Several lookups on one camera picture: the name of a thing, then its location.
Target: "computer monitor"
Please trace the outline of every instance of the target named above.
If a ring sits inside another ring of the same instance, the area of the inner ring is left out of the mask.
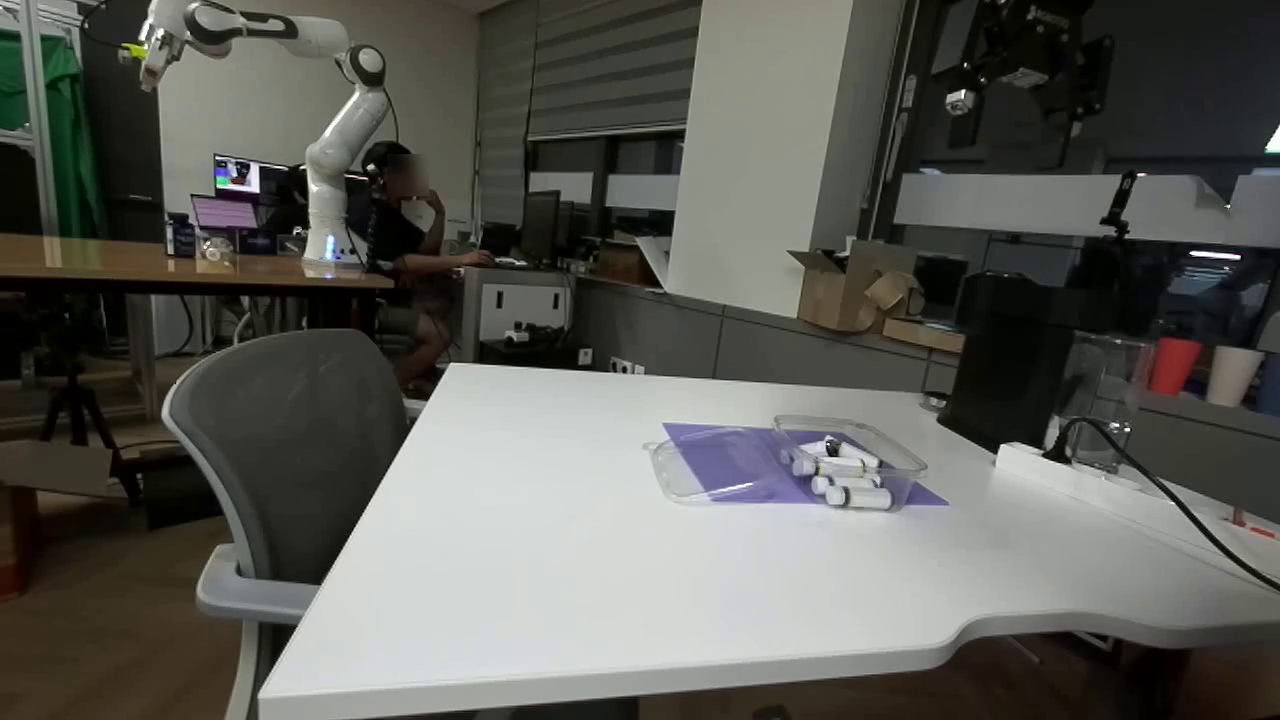
[[[193,222],[199,232],[257,232],[257,206],[237,197],[193,197]]]
[[[556,264],[559,193],[524,197],[521,261],[533,267]]]
[[[213,193],[216,197],[258,197],[262,165],[213,151]]]

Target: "purple cloth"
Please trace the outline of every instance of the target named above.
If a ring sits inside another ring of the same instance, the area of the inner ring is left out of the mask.
[[[663,424],[691,477],[716,505],[821,505],[783,465],[795,442],[833,431],[779,431],[779,429],[723,429],[723,424]],[[896,505],[943,505],[922,483],[883,471]]]

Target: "light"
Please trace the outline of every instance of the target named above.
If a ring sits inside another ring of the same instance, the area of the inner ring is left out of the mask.
[[[1238,264],[1238,250],[1207,250],[1207,247],[1193,247],[1189,257],[1196,257],[1196,261],[1218,261],[1218,264]]]

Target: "gray office chair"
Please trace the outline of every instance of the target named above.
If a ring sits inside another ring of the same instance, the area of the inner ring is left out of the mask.
[[[162,424],[216,492],[231,545],[195,582],[208,614],[239,621],[228,716],[244,720],[314,582],[354,528],[414,404],[360,330],[282,330],[189,369]]]

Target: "floor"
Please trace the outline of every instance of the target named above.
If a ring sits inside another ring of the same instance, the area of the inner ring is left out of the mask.
[[[145,531],[125,505],[47,505],[35,588],[0,599],[4,720],[216,720],[237,628],[193,602],[219,518]]]

